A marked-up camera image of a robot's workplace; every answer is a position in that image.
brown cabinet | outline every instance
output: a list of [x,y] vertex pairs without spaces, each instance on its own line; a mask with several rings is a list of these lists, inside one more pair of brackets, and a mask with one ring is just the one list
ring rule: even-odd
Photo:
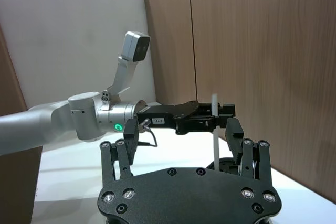
[[[179,5],[168,23],[181,22],[180,12],[192,26],[169,35],[193,40],[175,51],[165,45],[174,62],[166,68],[152,43],[155,81],[160,69],[164,82],[180,87],[156,85],[157,94],[175,94],[158,101],[193,99],[186,95],[193,81],[181,76],[194,72],[198,100],[218,93],[221,103],[236,104],[245,135],[271,143],[274,168],[336,201],[336,0],[146,0],[147,13],[160,5]],[[153,37],[169,31],[148,23]]]

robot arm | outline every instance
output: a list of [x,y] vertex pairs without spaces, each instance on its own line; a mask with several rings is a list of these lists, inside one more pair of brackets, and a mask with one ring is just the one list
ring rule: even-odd
[[80,140],[91,142],[106,132],[123,132],[126,121],[145,107],[144,101],[121,102],[139,61],[144,60],[150,37],[127,32],[112,86],[102,93],[88,92],[68,101],[38,105],[28,111],[0,117],[0,155],[27,150],[62,139],[76,130]]

white stick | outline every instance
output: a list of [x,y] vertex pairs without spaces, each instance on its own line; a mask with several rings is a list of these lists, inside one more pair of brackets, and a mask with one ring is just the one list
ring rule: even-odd
[[[218,116],[218,98],[217,94],[212,95],[212,115]],[[214,164],[215,170],[219,171],[219,126],[214,129]]]

silver screw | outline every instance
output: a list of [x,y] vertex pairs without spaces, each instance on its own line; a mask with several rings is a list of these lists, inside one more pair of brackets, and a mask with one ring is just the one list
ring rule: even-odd
[[252,144],[252,141],[249,139],[244,140],[244,144]]
[[114,199],[114,194],[107,194],[107,195],[105,195],[105,197],[104,197],[104,202],[106,202],[106,203],[110,203],[110,202],[113,201],[113,199]]
[[272,194],[264,194],[264,199],[265,199],[265,201],[268,201],[268,202],[274,202],[275,201],[275,197]]
[[127,190],[125,193],[124,193],[124,198],[125,199],[131,199],[133,198],[133,196],[135,195],[135,191],[130,189],[130,190]]
[[266,142],[260,142],[260,145],[261,145],[262,147],[266,147],[266,146],[268,146],[268,144],[267,144]]
[[247,190],[247,189],[243,190],[243,191],[241,192],[241,194],[242,194],[245,198],[248,198],[248,199],[251,199],[251,198],[254,197],[254,194],[252,193],[252,191]]

